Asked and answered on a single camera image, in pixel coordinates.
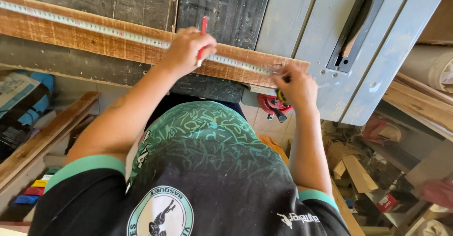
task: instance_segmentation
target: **blue block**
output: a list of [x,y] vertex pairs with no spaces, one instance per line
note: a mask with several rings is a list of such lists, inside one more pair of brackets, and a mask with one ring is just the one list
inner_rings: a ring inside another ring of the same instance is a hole
[[39,196],[19,195],[14,201],[15,204],[35,204]]

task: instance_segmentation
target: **yellow block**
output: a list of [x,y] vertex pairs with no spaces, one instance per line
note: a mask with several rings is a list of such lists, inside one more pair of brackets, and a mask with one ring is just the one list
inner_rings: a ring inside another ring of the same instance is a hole
[[46,187],[47,182],[47,180],[35,180],[31,187]]

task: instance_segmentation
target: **tape measure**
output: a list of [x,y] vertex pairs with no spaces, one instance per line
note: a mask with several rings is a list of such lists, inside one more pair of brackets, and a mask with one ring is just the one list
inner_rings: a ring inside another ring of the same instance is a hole
[[[7,9],[10,11],[14,11],[17,13],[37,17],[40,19],[46,19],[49,21],[77,27],[77,28],[82,28],[88,31],[96,32],[96,33],[101,33],[101,34],[106,34],[114,37],[118,37],[124,40],[129,40],[133,42],[140,42],[146,45],[154,46],[157,48],[163,48],[163,49],[168,49],[170,48],[170,42],[165,42],[165,41],[160,41],[154,38],[146,37],[140,34],[136,33],[131,33],[115,28],[110,28],[110,27],[105,27],[102,25],[98,24],[93,24],[87,21],[82,21],[79,19],[74,19],[74,18],[69,18],[65,16],[61,16],[58,14],[46,12],[43,10],[31,8],[31,7],[26,7],[23,5],[19,4],[14,4],[6,1],[0,0],[0,8]],[[242,70],[246,71],[253,71],[259,74],[263,75],[272,75],[272,71],[260,66],[252,65],[246,62],[241,62],[239,60],[223,57],[223,56],[218,56],[218,55],[210,55],[206,58],[206,60],[210,60],[213,62],[218,62],[222,63],[225,65],[233,66],[240,68]]]

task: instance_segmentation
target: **pink cloth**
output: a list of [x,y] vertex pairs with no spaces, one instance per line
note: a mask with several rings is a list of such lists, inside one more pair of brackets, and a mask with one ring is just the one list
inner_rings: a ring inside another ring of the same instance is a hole
[[453,182],[449,178],[427,180],[421,187],[422,198],[428,202],[453,209]]

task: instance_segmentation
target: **black t-shirt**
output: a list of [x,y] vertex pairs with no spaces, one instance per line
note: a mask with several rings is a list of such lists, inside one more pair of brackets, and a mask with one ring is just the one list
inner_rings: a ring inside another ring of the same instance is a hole
[[[152,126],[141,147],[156,142]],[[130,187],[124,164],[110,156],[65,166],[38,201],[29,235],[350,236],[335,202],[315,190],[298,193],[279,155],[254,133],[248,145],[170,135],[146,159],[147,148],[139,149]]]

